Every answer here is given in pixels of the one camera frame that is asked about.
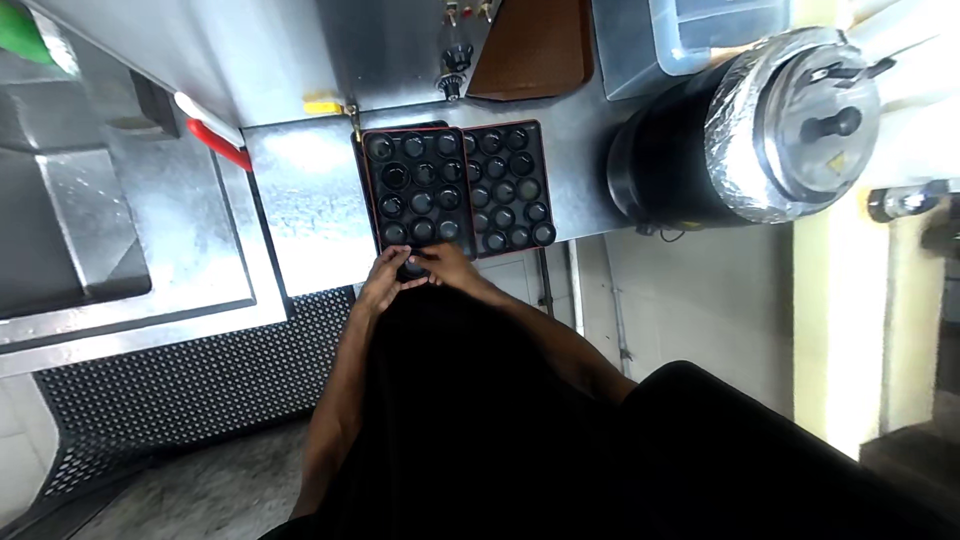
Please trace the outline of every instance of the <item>black clothing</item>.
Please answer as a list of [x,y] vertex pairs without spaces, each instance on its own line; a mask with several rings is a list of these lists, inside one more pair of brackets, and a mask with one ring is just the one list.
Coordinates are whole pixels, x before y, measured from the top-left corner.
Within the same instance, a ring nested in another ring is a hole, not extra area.
[[660,368],[620,407],[600,404],[559,380],[512,319],[422,286],[377,323],[364,426],[320,509],[263,538],[726,531],[956,533],[689,362]]

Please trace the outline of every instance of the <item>plastic container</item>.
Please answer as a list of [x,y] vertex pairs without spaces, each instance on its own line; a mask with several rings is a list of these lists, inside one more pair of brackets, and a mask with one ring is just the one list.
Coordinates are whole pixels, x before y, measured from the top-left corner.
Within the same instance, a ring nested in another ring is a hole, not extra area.
[[790,0],[649,0],[657,62],[667,75],[709,65],[710,49],[738,47],[790,27]]
[[715,49],[787,30],[791,0],[593,0],[607,99],[656,94],[710,65]]

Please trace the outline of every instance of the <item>black knob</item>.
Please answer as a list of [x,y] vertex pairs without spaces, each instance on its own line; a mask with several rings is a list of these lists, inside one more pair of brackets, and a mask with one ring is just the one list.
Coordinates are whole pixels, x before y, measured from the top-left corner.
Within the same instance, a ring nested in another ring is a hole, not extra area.
[[460,83],[459,75],[447,75],[440,79],[437,88],[444,91],[446,101],[457,101],[460,99]]
[[470,59],[472,57],[473,45],[466,43],[457,43],[447,48],[442,55],[444,65],[450,70],[450,73],[467,71],[470,67]]
[[800,139],[809,144],[827,135],[853,135],[863,122],[863,113],[856,107],[844,107],[833,116],[807,118],[800,128]]

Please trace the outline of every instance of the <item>perforated rubber mat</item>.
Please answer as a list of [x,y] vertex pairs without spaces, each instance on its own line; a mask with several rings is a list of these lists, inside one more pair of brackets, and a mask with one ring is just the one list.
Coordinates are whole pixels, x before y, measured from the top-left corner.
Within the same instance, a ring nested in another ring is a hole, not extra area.
[[303,295],[283,323],[35,373],[60,428],[38,499],[312,410],[353,301],[351,287]]

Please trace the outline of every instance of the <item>lid handle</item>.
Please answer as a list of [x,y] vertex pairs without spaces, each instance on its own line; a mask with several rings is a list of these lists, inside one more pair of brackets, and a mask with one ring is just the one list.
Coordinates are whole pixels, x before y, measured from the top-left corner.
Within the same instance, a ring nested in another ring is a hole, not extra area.
[[827,135],[853,135],[863,122],[863,113],[856,107],[844,107],[833,116],[807,118],[800,128],[800,139],[813,143]]

